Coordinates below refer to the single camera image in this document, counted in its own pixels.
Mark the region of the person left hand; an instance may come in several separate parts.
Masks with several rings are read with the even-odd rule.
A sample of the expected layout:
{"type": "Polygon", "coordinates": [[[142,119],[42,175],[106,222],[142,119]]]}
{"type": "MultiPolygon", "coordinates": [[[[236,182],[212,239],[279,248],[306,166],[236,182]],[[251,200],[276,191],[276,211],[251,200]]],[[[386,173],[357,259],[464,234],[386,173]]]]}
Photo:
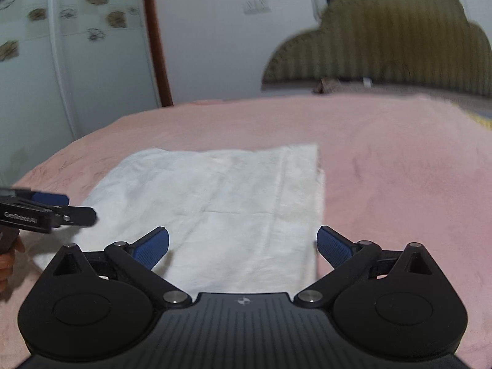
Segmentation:
{"type": "Polygon", "coordinates": [[[4,292],[7,289],[8,279],[13,274],[13,266],[17,252],[25,252],[25,246],[18,233],[16,233],[13,246],[8,250],[8,252],[1,254],[0,257],[0,292],[4,292]]]}

